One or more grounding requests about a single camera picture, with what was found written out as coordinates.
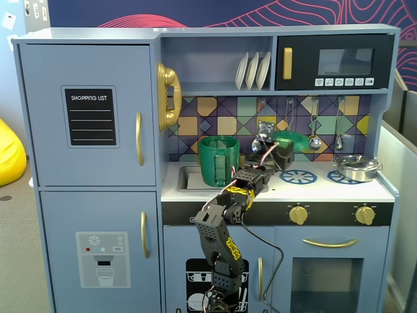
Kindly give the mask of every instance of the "green plate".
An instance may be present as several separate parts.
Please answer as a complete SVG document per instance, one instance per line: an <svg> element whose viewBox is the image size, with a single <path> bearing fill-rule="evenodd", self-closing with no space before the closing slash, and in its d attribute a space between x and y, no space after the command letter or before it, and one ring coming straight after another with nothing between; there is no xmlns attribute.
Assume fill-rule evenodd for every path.
<svg viewBox="0 0 417 313"><path fill-rule="evenodd" d="M291 132L290 130L282 130L276 132L274 141L279 142L281 147L285 148L290 142L294 143L294 151L302 151L309 146L309 140L307 136L301 135L297 132Z"/></svg>

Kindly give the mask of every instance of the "yellow bean bag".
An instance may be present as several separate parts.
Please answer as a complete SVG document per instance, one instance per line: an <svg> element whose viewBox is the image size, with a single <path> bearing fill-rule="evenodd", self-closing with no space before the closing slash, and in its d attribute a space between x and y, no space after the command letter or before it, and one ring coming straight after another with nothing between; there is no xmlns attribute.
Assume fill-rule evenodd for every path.
<svg viewBox="0 0 417 313"><path fill-rule="evenodd" d="M26 169L22 142L0 119L0 186L19 179Z"/></svg>

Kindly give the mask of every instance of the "play kitchen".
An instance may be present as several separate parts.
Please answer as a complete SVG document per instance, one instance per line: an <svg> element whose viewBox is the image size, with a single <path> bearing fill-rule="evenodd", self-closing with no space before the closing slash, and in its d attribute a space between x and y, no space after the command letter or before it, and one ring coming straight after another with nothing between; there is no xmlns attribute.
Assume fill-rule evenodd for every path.
<svg viewBox="0 0 417 313"><path fill-rule="evenodd" d="M227 226L232 310L382 312L399 194L377 151L398 42L386 25L13 40L52 311L205 311L195 217L252 162L285 171L244 214L271 245Z"/></svg>

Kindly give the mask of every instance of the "blue burner graphic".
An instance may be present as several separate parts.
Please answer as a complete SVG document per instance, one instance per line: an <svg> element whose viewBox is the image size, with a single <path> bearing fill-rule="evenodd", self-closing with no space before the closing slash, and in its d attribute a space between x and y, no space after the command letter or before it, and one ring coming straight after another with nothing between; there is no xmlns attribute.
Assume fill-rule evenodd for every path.
<svg viewBox="0 0 417 313"><path fill-rule="evenodd" d="M338 171L330 171L327 174L329 180L334 181L335 183L344 184L344 185L357 185L362 184L361 181L353 181L352 179L346 178L339 174Z"/></svg>
<svg viewBox="0 0 417 313"><path fill-rule="evenodd" d="M289 170L281 173L281 179L286 183L296 185L312 184L317 180L317 176L310 171Z"/></svg>

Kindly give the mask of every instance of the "blue cabinet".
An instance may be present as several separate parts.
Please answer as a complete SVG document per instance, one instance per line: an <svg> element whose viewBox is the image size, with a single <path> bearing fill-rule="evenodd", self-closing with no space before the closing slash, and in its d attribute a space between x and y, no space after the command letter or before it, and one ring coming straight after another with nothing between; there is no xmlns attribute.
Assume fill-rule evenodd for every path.
<svg viewBox="0 0 417 313"><path fill-rule="evenodd" d="M41 200L57 313L160 313L154 192L41 192Z"/></svg>
<svg viewBox="0 0 417 313"><path fill-rule="evenodd" d="M251 229L266 240L274 240L273 227ZM246 260L240 304L235 312L262 313L268 308L260 296L272 274L273 248L260 242L241 226L230 226L229 233ZM211 287L211 275L201 250L197 228L164 226L164 258L167 313L174 313L177 308L183 313L201 312L203 294Z"/></svg>
<svg viewBox="0 0 417 313"><path fill-rule="evenodd" d="M155 186L149 46L20 54L40 186Z"/></svg>
<svg viewBox="0 0 417 313"><path fill-rule="evenodd" d="M290 313L376 313L388 232L388 226L277 226L285 258L273 305Z"/></svg>

